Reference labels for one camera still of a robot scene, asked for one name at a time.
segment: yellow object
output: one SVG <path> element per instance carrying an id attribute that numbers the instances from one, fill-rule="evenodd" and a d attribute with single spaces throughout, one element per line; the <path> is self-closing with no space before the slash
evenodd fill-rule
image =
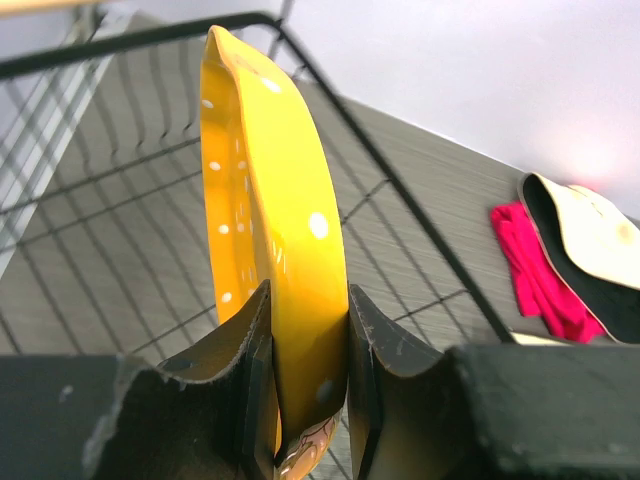
<path id="1" fill-rule="evenodd" d="M 212 27 L 201 71 L 209 249 L 221 322 L 271 281 L 274 372 L 290 462 L 331 426 L 347 382 L 347 275 L 340 218 L 318 133 L 291 79 Z M 286 478 L 298 478 L 291 465 Z"/>

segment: gray floor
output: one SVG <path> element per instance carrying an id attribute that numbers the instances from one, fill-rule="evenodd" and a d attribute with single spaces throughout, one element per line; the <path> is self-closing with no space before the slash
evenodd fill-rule
<path id="1" fill-rule="evenodd" d="M 141 50 L 114 60 L 102 80 L 48 192 L 83 181 L 88 173 L 111 173 L 38 207 L 0 280 L 0 313 L 8 325 L 0 329 L 1 353 L 121 350 L 159 362 L 213 328 L 193 117 L 202 42 L 157 51 L 158 67 L 153 54 Z M 131 90 L 122 80 L 127 68 Z M 154 83 L 159 78 L 161 85 Z M 439 349 L 496 341 L 392 188 L 380 186 L 382 177 L 365 152 L 321 95 L 313 87 L 301 88 L 323 138 L 341 213 L 348 219 L 349 280 L 363 286 L 387 315 Z M 135 92 L 133 105 L 127 91 Z M 136 128 L 135 103 L 144 132 Z M 515 197 L 519 172 L 369 108 L 349 107 L 502 318 L 515 328 L 544 332 L 540 320 L 520 317 L 488 221 L 493 205 Z M 105 112 L 111 118 L 106 123 Z M 165 129 L 169 133 L 163 137 Z M 176 145 L 181 148 L 157 153 Z M 143 155 L 150 158 L 135 163 Z M 128 167 L 114 173 L 119 165 Z M 372 200 L 362 204 L 371 190 Z M 438 303 L 439 298 L 448 300 Z M 331 455 L 313 478 L 350 477 L 348 459 L 345 418 Z"/>

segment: red cloth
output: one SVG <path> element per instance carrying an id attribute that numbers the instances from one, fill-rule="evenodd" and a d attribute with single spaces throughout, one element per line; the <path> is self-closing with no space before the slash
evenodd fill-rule
<path id="1" fill-rule="evenodd" d="M 495 207 L 491 223 L 509 261 L 520 313 L 541 316 L 561 338 L 588 343 L 604 329 L 551 268 L 520 202 Z"/>

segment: metal wire rack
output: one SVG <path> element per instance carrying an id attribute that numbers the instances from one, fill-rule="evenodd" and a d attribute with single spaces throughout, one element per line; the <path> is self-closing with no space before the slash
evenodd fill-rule
<path id="1" fill-rule="evenodd" d="M 163 27 L 138 19 L 122 36 L 0 64 L 0 88 L 16 113 L 0 143 L 0 353 L 122 352 L 157 363 L 215 328 L 198 120 L 212 24 L 237 35 L 271 32 L 268 53 L 295 61 L 332 172 L 350 281 L 436 348 L 473 340 L 463 298 L 497 339 L 511 341 L 390 162 L 283 27 L 286 15 Z M 44 93 L 34 102 L 36 84 Z M 310 478 L 351 478 L 346 414 L 342 427 Z"/>

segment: white dot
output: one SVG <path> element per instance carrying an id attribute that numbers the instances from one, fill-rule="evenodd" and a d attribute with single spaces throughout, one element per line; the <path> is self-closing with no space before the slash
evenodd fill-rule
<path id="1" fill-rule="evenodd" d="M 313 236 L 322 240 L 329 235 L 329 223 L 323 214 L 314 212 L 309 217 L 309 228 Z"/>
<path id="2" fill-rule="evenodd" d="M 280 93 L 280 87 L 274 81 L 269 80 L 268 78 L 263 78 L 262 84 L 265 87 L 267 87 L 269 90 L 271 90 L 273 93 Z"/>
<path id="3" fill-rule="evenodd" d="M 316 401 L 318 403 L 325 403 L 327 400 L 329 400 L 329 396 L 331 395 L 332 390 L 333 382 L 331 380 L 325 380 L 316 391 Z"/>

